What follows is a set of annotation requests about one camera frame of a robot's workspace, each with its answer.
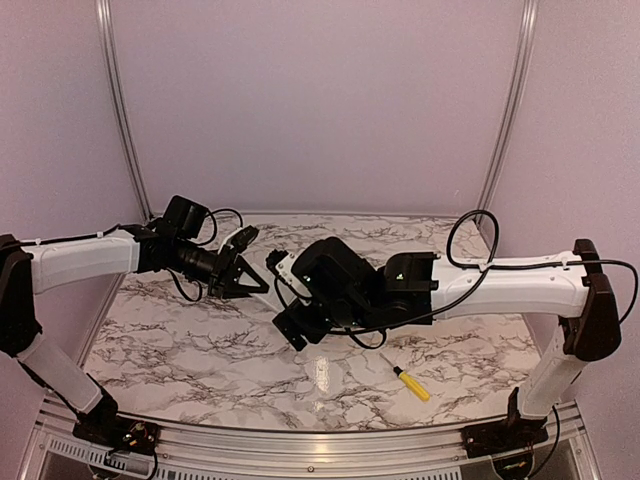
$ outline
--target marble table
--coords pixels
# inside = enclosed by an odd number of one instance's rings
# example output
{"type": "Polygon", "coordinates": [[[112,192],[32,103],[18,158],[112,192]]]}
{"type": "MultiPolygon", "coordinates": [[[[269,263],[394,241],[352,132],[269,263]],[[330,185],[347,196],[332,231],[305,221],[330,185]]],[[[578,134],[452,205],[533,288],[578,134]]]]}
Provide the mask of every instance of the marble table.
{"type": "MultiPolygon", "coordinates": [[[[336,235],[374,266],[402,251],[442,252],[451,219],[253,215],[260,235],[245,257],[299,251],[336,235]]],[[[220,222],[219,238],[234,220],[220,222]]],[[[201,238],[210,235],[203,229],[201,238]]],[[[456,256],[486,257],[468,222],[456,256]]],[[[166,273],[128,276],[85,370],[122,411],[186,423],[277,430],[373,430],[503,414],[539,360],[523,318],[483,315],[391,330],[383,351],[431,394],[421,402],[378,351],[327,337],[296,352],[254,298],[184,301],[166,273]]],[[[370,339],[375,341],[374,334],[370,339]]]]}

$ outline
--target yellow handle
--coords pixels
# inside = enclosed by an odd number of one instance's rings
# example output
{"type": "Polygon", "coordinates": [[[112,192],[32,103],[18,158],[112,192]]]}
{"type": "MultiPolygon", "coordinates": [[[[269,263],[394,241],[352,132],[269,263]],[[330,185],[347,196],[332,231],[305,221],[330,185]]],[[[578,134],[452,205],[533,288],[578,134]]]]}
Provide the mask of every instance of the yellow handle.
{"type": "Polygon", "coordinates": [[[400,375],[398,375],[398,378],[402,380],[402,382],[409,388],[409,390],[411,390],[415,394],[415,396],[423,402],[426,402],[431,398],[429,393],[424,388],[422,388],[422,385],[420,385],[416,380],[414,380],[405,372],[402,372],[400,375]]]}

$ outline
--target wall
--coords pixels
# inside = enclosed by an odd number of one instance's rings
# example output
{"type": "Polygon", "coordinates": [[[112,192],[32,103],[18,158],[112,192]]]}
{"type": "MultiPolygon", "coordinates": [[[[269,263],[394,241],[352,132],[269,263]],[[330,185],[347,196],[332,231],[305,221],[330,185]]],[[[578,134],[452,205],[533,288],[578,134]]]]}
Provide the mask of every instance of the wall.
{"type": "Polygon", "coordinates": [[[491,158],[523,2],[123,0],[155,210],[461,213],[491,158]]]}
{"type": "MultiPolygon", "coordinates": [[[[640,4],[540,6],[527,90],[492,209],[502,255],[569,249],[594,240],[601,255],[640,266],[640,4]]],[[[607,269],[620,309],[631,275],[607,269]]],[[[638,478],[640,310],[615,355],[586,369],[579,406],[605,480],[638,478]]],[[[532,319],[544,347],[553,321],[532,319]]]]}
{"type": "MultiPolygon", "coordinates": [[[[0,232],[46,238],[137,221],[93,2],[2,1],[0,232]]],[[[48,335],[76,355],[109,279],[39,298],[48,335]]],[[[0,477],[17,475],[42,391],[0,354],[0,477]]]]}

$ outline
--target screwdriver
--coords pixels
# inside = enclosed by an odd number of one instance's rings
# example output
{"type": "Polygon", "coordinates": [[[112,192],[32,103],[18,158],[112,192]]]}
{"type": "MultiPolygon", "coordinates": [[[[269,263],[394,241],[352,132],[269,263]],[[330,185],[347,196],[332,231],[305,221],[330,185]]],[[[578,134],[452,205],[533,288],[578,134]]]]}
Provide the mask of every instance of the screwdriver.
{"type": "Polygon", "coordinates": [[[411,377],[408,373],[405,373],[404,370],[402,370],[397,365],[394,365],[393,362],[385,357],[382,353],[380,355],[387,361],[389,365],[391,365],[391,367],[393,368],[393,372],[398,376],[400,380],[402,380],[402,383],[404,383],[416,397],[418,397],[423,402],[426,402],[431,398],[429,393],[424,388],[422,388],[422,385],[420,385],[413,377],[411,377]]]}

